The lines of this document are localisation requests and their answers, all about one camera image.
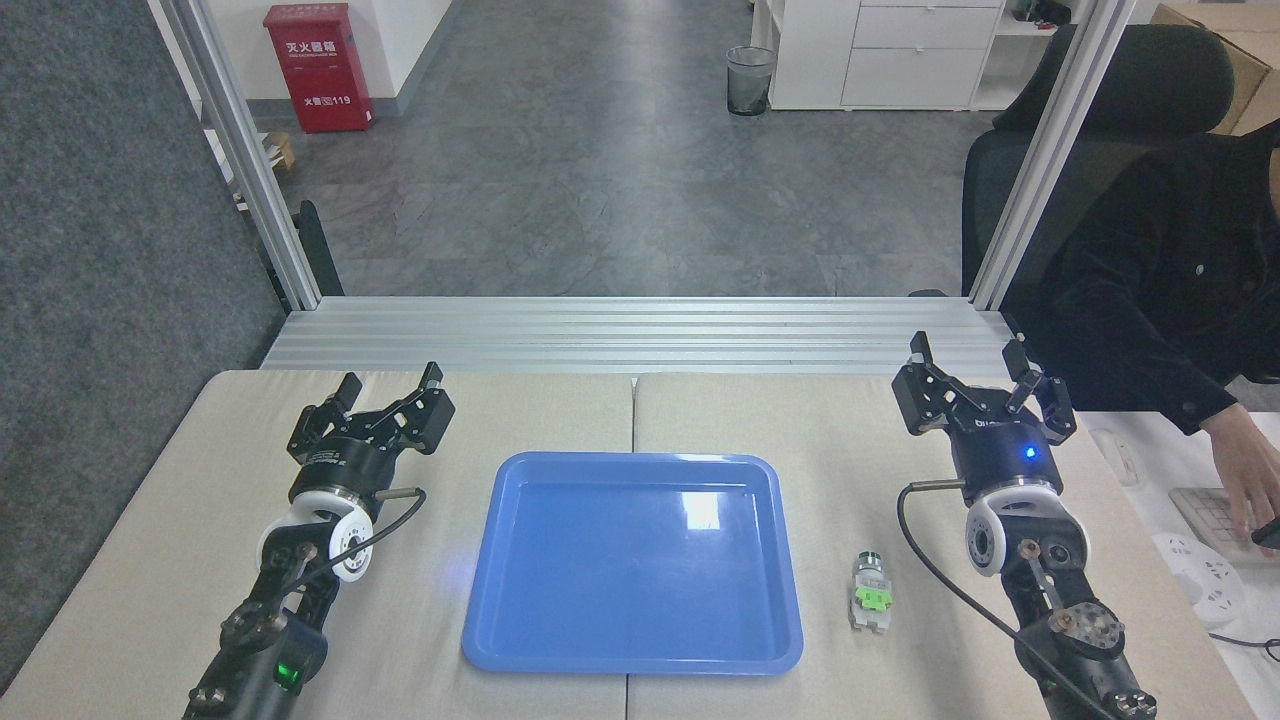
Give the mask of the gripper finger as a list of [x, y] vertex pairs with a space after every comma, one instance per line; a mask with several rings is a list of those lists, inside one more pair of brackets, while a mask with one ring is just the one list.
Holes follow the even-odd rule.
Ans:
[[1065, 380], [1047, 375], [1039, 364], [1033, 363], [1020, 340], [1010, 340], [1002, 350], [1010, 379], [1015, 386], [1009, 398], [1004, 401], [1004, 411], [1016, 416], [1032, 396], [1042, 411], [1042, 427], [1046, 439], [1052, 446], [1062, 445], [1076, 430], [1073, 404]]
[[297, 462], [305, 462], [315, 445], [334, 429], [340, 429], [348, 420], [348, 411], [355, 406], [362, 389], [358, 377], [347, 372], [338, 389], [320, 405], [305, 406], [287, 445], [287, 452]]
[[415, 391], [384, 409], [352, 415], [349, 437], [393, 454], [407, 448], [434, 454], [454, 415], [442, 380], [440, 366], [429, 363]]
[[978, 389], [934, 363], [924, 331], [918, 331], [909, 346], [910, 356], [891, 383], [908, 432], [922, 436], [947, 427], [975, 427], [977, 418], [987, 413]]

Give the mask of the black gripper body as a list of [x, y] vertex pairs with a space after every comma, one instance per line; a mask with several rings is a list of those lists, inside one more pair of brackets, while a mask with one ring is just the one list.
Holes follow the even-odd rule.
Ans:
[[1062, 479], [1037, 420], [975, 420], [952, 425], [948, 439], [964, 495], [1010, 486], [1046, 486], [1062, 493]]
[[344, 436], [320, 439], [301, 461], [291, 487], [291, 498], [320, 489], [342, 489], [367, 497], [388, 489], [396, 471], [396, 455], [380, 445]]

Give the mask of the person's hand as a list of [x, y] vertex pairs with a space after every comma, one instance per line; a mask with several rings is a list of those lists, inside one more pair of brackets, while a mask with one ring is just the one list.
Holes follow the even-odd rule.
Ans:
[[1239, 404], [1199, 424], [1228, 495], [1229, 516], [1240, 541], [1271, 523], [1279, 507], [1279, 452]]

